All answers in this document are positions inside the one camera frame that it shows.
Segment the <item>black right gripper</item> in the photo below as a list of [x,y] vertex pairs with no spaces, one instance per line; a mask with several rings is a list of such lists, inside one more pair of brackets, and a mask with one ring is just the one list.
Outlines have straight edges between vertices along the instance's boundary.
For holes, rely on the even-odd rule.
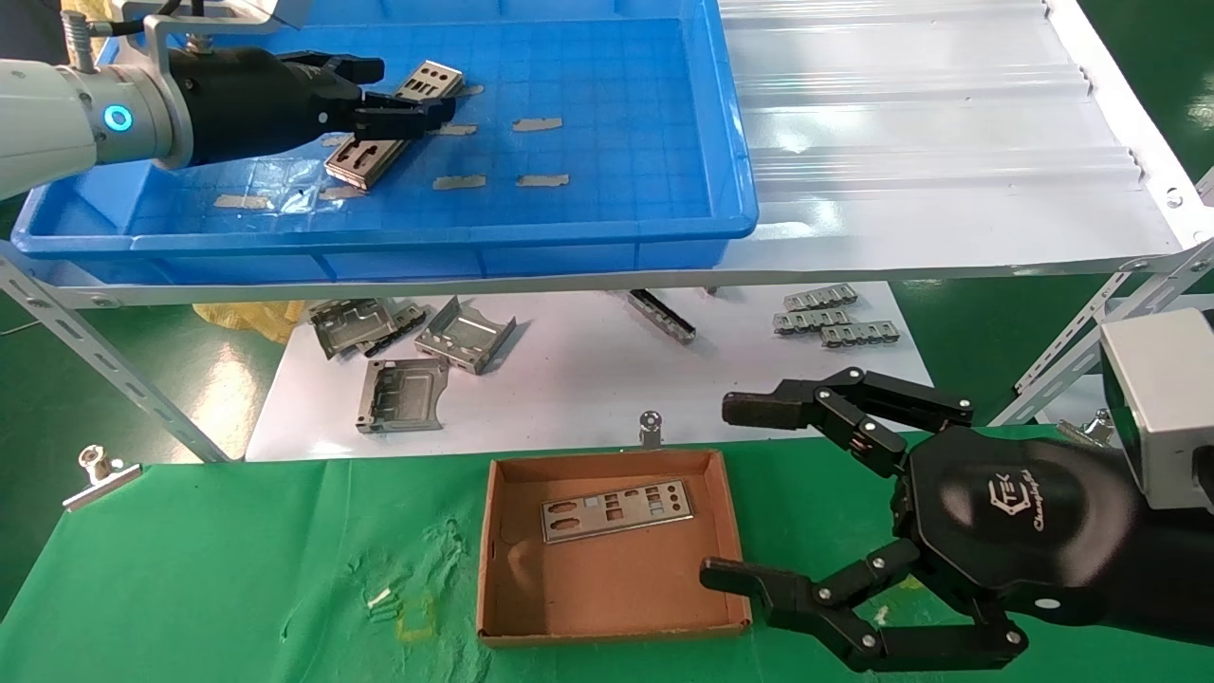
[[[1006,611],[1212,644],[1209,511],[1150,508],[1114,450],[951,427],[972,415],[968,399],[861,368],[725,394],[727,425],[811,428],[874,474],[900,474],[894,535],[910,541],[822,581],[709,557],[702,586],[758,601],[771,628],[815,637],[853,672],[1004,668],[1029,644]],[[908,453],[883,419],[940,433]],[[879,626],[855,613],[913,574],[970,622]]]

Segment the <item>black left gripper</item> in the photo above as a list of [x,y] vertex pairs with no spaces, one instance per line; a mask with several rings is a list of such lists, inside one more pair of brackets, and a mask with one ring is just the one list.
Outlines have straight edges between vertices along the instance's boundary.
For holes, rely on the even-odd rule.
[[414,141],[442,129],[455,97],[412,101],[367,92],[382,58],[314,50],[272,53],[257,46],[174,53],[174,82],[191,121],[191,167],[274,155],[322,133],[359,141]]

